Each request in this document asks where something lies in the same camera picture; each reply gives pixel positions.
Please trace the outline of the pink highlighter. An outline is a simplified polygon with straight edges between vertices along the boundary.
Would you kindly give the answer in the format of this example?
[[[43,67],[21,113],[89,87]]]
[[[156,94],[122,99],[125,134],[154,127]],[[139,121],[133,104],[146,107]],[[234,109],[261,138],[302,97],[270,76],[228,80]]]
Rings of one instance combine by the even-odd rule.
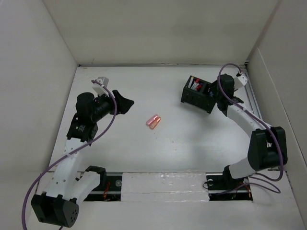
[[[149,120],[147,120],[146,125],[147,125],[147,126],[150,126],[150,125],[155,121],[155,119],[156,119],[157,117],[158,117],[158,115],[152,116]]]

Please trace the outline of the orange highlighter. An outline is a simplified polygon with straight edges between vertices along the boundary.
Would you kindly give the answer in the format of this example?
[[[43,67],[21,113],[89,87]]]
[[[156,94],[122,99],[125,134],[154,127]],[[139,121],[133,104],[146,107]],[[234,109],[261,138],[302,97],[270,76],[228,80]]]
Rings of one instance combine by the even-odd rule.
[[[161,117],[157,117],[150,125],[149,128],[151,130],[155,129],[155,127],[159,124],[159,122],[161,121]]]

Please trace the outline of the yellow capped marker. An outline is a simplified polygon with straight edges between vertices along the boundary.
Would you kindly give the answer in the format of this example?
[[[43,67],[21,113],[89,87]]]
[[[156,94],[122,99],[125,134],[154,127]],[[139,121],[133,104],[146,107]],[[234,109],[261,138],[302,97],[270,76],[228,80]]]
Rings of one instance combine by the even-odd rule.
[[[190,76],[190,80],[189,80],[189,83],[188,83],[188,88],[191,88],[193,82],[194,82],[194,77]]]

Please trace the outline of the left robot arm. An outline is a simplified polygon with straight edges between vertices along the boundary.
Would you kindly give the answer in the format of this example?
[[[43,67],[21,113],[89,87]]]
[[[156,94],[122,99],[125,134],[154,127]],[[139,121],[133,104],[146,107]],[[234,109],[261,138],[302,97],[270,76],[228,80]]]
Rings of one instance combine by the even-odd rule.
[[[78,95],[76,113],[67,133],[64,158],[56,163],[52,180],[42,194],[35,194],[31,200],[39,222],[72,227],[79,215],[79,205],[92,190],[105,188],[107,178],[103,167],[90,165],[81,179],[76,179],[82,162],[81,150],[99,138],[96,135],[98,121],[108,114],[124,115],[133,105],[133,100],[124,98],[117,90],[104,91],[98,96],[90,92]]]

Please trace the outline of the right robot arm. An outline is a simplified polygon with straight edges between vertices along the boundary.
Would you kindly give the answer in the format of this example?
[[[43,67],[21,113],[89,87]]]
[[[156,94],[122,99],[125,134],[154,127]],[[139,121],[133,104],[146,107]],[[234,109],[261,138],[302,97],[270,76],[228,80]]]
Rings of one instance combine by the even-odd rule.
[[[222,183],[228,189],[238,185],[239,179],[259,171],[278,166],[282,171],[288,162],[285,130],[265,123],[234,96],[235,90],[246,83],[244,75],[234,78],[227,74],[220,75],[215,82],[218,109],[250,138],[247,157],[224,168]]]

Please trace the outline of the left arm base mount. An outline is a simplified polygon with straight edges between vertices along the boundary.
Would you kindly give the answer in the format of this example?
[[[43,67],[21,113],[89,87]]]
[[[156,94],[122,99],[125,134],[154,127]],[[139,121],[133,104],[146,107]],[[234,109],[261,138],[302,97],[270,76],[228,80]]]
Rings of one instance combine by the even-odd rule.
[[[87,196],[85,201],[120,201],[122,188],[122,173],[111,172],[106,173],[106,183],[94,188]]]

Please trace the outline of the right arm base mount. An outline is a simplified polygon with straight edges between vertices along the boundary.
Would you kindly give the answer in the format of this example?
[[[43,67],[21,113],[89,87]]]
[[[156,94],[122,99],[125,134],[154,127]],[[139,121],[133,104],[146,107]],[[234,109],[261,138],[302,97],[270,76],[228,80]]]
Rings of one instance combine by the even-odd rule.
[[[229,172],[206,173],[203,188],[210,201],[252,201],[252,192],[247,177],[233,179]]]

